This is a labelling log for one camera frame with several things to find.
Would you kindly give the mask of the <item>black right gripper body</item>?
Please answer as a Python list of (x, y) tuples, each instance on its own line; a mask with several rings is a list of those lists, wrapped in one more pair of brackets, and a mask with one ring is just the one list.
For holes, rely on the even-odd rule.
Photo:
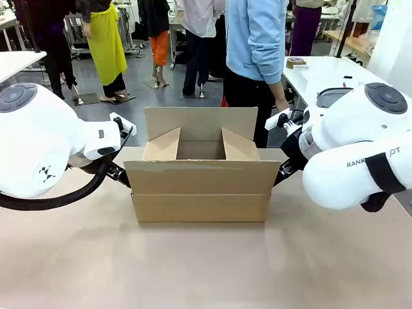
[(281, 145), (281, 150), (288, 157), (288, 160), (282, 163), (282, 169), (303, 170), (308, 163), (308, 159), (304, 156), (299, 147), (299, 137), (301, 133), (302, 129), (298, 128), (296, 131), (288, 135)]

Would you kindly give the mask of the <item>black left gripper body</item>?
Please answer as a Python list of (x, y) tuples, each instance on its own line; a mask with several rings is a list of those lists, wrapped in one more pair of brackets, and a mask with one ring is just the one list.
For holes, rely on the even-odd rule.
[(105, 170), (109, 170), (112, 161), (113, 154), (108, 154), (96, 160), (90, 160), (80, 153), (69, 157), (69, 167), (79, 168), (81, 170), (101, 170), (101, 166), (103, 165)]

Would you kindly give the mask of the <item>person's left hand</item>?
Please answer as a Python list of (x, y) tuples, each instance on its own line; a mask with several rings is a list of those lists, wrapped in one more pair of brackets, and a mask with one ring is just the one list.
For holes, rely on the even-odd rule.
[(278, 111), (284, 111), (289, 108), (289, 103), (286, 100), (285, 93), (283, 91), (277, 94), (275, 98), (276, 98), (276, 108), (278, 109)]

